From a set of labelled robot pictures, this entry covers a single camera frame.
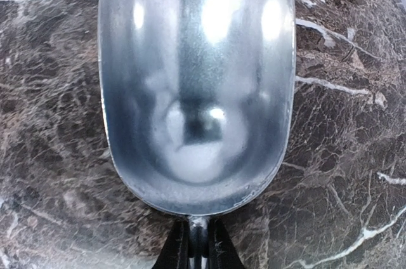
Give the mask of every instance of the marble countertop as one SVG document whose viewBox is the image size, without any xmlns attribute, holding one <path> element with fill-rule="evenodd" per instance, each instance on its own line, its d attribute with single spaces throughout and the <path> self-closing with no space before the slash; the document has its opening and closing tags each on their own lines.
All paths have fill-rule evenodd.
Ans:
<svg viewBox="0 0 406 269">
<path fill-rule="evenodd" d="M 98 0 L 0 0 L 0 268 L 150 268 L 172 217 L 109 158 Z M 406 12 L 296 0 L 289 149 L 224 221 L 248 268 L 406 268 Z"/>
</svg>

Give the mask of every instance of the dark marble surface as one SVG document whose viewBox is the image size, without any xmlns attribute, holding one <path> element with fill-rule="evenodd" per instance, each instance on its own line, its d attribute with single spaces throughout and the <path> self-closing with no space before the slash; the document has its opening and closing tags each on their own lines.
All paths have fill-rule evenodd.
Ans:
<svg viewBox="0 0 406 269">
<path fill-rule="evenodd" d="M 296 0 L 285 162 L 225 216 L 248 268 L 406 268 L 406 13 Z M 0 0 L 0 268 L 150 268 L 171 217 L 107 150 L 98 0 Z"/>
</svg>

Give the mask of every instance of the metal scoop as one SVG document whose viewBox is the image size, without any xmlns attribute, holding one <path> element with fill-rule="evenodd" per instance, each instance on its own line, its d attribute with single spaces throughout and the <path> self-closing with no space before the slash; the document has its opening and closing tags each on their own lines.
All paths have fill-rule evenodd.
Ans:
<svg viewBox="0 0 406 269">
<path fill-rule="evenodd" d="M 100 0 L 98 42 L 110 151 L 137 197 L 195 221 L 269 185 L 291 121 L 294 0 Z"/>
</svg>

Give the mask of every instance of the brown marble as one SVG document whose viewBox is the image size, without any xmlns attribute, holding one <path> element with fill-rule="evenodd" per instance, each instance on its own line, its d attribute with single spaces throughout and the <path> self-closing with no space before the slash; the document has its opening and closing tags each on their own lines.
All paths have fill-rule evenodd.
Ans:
<svg viewBox="0 0 406 269">
<path fill-rule="evenodd" d="M 248 268 L 406 268 L 406 12 L 296 0 L 289 149 L 225 216 Z M 0 0 L 0 268 L 150 268 L 171 217 L 107 150 L 98 0 Z"/>
</svg>

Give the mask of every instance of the scoop handle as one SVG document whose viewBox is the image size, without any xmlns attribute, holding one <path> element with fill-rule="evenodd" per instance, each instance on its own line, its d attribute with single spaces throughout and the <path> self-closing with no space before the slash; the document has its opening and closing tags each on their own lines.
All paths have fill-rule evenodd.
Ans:
<svg viewBox="0 0 406 269">
<path fill-rule="evenodd" d="M 219 218 L 174 223 L 152 269 L 245 269 Z"/>
</svg>

